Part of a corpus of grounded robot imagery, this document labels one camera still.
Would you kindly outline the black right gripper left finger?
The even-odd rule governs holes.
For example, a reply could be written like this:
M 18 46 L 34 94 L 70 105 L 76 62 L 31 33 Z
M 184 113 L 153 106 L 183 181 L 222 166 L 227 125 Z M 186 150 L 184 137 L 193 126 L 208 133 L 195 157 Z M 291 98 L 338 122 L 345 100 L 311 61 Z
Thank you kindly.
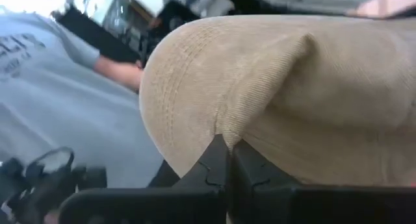
M 190 171 L 173 185 L 188 209 L 187 223 L 226 222 L 228 169 L 228 147 L 217 134 Z

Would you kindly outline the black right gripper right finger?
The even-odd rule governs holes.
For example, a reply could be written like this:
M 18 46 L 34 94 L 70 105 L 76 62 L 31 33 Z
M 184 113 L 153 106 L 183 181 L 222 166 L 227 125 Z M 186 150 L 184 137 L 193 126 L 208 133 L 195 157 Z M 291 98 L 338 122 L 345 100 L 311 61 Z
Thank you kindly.
M 288 223 L 300 182 L 268 161 L 249 143 L 233 149 L 229 216 L 233 223 Z

